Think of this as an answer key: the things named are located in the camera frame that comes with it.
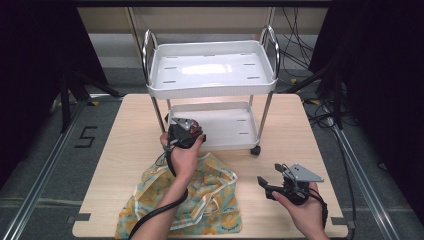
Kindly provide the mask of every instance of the electrical cable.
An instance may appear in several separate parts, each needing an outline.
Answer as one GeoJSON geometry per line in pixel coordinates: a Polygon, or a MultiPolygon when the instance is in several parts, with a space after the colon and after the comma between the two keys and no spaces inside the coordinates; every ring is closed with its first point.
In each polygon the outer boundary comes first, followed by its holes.
{"type": "MultiPolygon", "coordinates": [[[[305,48],[306,48],[307,50],[309,50],[309,51],[313,51],[313,49],[312,49],[310,46],[306,46],[306,47],[305,47],[305,46],[303,45],[303,44],[304,44],[304,41],[303,41],[303,40],[299,37],[299,34],[298,34],[298,28],[297,28],[297,16],[298,16],[298,9],[297,9],[297,8],[294,8],[295,16],[294,16],[294,23],[293,23],[293,25],[292,25],[292,23],[291,23],[290,19],[288,18],[287,14],[286,14],[286,12],[285,12],[285,9],[284,9],[284,8],[282,8],[282,10],[283,10],[284,16],[285,16],[285,18],[286,18],[286,20],[287,20],[287,22],[288,22],[288,24],[289,24],[289,27],[290,27],[291,33],[290,33],[290,37],[287,37],[285,34],[283,34],[283,36],[284,36],[286,39],[288,39],[288,43],[287,43],[286,47],[284,48],[284,50],[280,50],[280,52],[281,52],[281,53],[282,53],[285,57],[287,57],[288,59],[292,60],[293,62],[295,62],[296,64],[298,64],[298,65],[299,65],[299,66],[301,66],[302,68],[308,69],[308,68],[309,68],[310,58],[309,58],[308,54],[306,53],[305,48]],[[302,60],[300,60],[299,58],[296,58],[296,57],[294,57],[294,56],[290,55],[290,54],[287,52],[287,49],[288,49],[288,46],[290,45],[290,43],[294,43],[294,44],[298,45],[298,46],[299,46],[299,49],[300,49],[300,53],[301,53],[301,55],[302,55],[303,59],[308,59],[308,61],[309,61],[309,62],[302,61],[302,60]]],[[[287,69],[287,68],[286,68],[286,66],[285,66],[285,58],[283,58],[282,65],[283,65],[283,70],[284,70],[284,71],[285,71],[288,75],[290,75],[290,76],[293,76],[293,77],[308,77],[308,76],[295,75],[295,74],[293,74],[293,73],[289,72],[289,71],[288,71],[288,69],[287,69]]]]}
{"type": "MultiPolygon", "coordinates": [[[[316,114],[317,114],[318,110],[319,110],[320,108],[325,107],[325,105],[326,105],[326,104],[328,104],[328,102],[327,102],[327,101],[322,101],[321,106],[320,106],[320,107],[318,107],[318,108],[316,109],[316,111],[315,111],[315,117],[319,117],[319,116],[316,116],[316,114]]],[[[327,112],[326,114],[328,114],[328,117],[332,117],[332,114],[333,114],[333,113],[331,113],[331,112],[327,112]]],[[[342,155],[342,159],[343,159],[343,166],[344,166],[344,169],[345,169],[345,172],[346,172],[346,181],[347,181],[347,184],[348,184],[349,194],[350,194],[350,198],[351,198],[351,205],[352,205],[352,220],[353,220],[353,222],[355,223],[355,222],[356,222],[356,204],[355,204],[355,196],[354,196],[354,194],[353,194],[352,183],[351,183],[351,179],[350,179],[350,174],[349,174],[349,170],[348,170],[348,166],[347,166],[347,160],[346,160],[346,156],[345,156],[345,153],[344,153],[344,150],[343,150],[343,146],[342,146],[342,143],[341,143],[341,140],[340,140],[339,136],[337,135],[337,133],[336,133],[336,132],[335,132],[335,130],[333,129],[333,126],[335,126],[335,123],[334,123],[334,121],[333,121],[333,123],[332,123],[331,125],[328,125],[328,124],[326,124],[326,123],[322,123],[321,121],[318,121],[318,125],[319,125],[320,127],[322,127],[322,128],[329,128],[329,129],[333,132],[334,136],[336,137],[337,146],[339,147],[340,153],[341,153],[341,155],[342,155]]],[[[355,236],[355,228],[350,229],[350,233],[351,233],[351,234],[350,234],[350,239],[353,239],[353,238],[354,238],[354,236],[355,236]]]]}
{"type": "MultiPolygon", "coordinates": [[[[326,125],[326,123],[322,123],[322,120],[325,120],[327,117],[333,117],[333,113],[329,112],[329,113],[324,113],[324,114],[321,114],[321,115],[317,115],[318,111],[319,111],[320,109],[322,109],[324,105],[327,105],[327,108],[329,108],[329,109],[330,109],[330,106],[328,106],[328,103],[329,103],[329,101],[328,101],[328,100],[321,100],[321,101],[323,102],[323,104],[322,104],[322,105],[320,105],[320,106],[319,106],[319,107],[315,110],[315,115],[314,115],[314,116],[311,116],[311,115],[307,114],[307,115],[308,115],[308,120],[309,120],[310,125],[311,125],[311,127],[312,127],[312,128],[313,128],[315,125],[319,125],[321,128],[328,128],[328,127],[331,127],[331,126],[326,125]]],[[[358,127],[358,126],[359,126],[359,123],[358,123],[358,122],[356,122],[356,120],[352,120],[352,121],[355,121],[355,123],[349,123],[349,122],[347,122],[347,121],[344,119],[345,117],[349,117],[349,116],[352,116],[352,112],[351,112],[351,111],[343,111],[343,112],[340,112],[341,121],[342,121],[343,123],[345,123],[346,125],[352,126],[352,127],[358,127]]]]}
{"type": "Polygon", "coordinates": [[[165,211],[168,211],[174,207],[177,207],[178,205],[180,205],[181,203],[183,203],[188,197],[188,190],[186,189],[186,191],[184,192],[184,195],[178,199],[177,201],[167,204],[163,207],[157,208],[151,212],[149,212],[148,214],[146,214],[144,217],[142,217],[133,227],[133,229],[131,230],[131,233],[128,237],[128,239],[130,240],[133,235],[137,232],[137,230],[140,228],[141,225],[143,225],[145,222],[147,222],[148,220],[150,220],[151,218],[157,216],[158,214],[161,214],[165,211]]]}

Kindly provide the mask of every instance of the cart shelf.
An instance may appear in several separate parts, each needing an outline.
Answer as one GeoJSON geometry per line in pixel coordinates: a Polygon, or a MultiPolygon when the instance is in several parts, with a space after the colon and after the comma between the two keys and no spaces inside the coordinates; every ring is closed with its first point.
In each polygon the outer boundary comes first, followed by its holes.
{"type": "Polygon", "coordinates": [[[267,94],[276,80],[257,41],[164,44],[148,85],[157,99],[267,94]]]}
{"type": "Polygon", "coordinates": [[[257,146],[258,130],[248,102],[220,102],[174,105],[172,118],[192,118],[202,124],[207,141],[203,151],[251,149],[257,146]]]}

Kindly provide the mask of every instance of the patterned bag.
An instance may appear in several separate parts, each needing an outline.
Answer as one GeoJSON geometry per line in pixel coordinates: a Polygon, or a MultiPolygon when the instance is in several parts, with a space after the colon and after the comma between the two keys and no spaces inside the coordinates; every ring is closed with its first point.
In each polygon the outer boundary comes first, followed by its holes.
{"type": "MultiPolygon", "coordinates": [[[[119,214],[116,239],[128,238],[137,221],[155,209],[173,179],[166,165],[153,164],[143,173],[134,195],[119,214]]],[[[234,194],[236,181],[237,175],[212,154],[199,158],[188,197],[178,207],[170,235],[240,232],[242,223],[234,194]]]]}

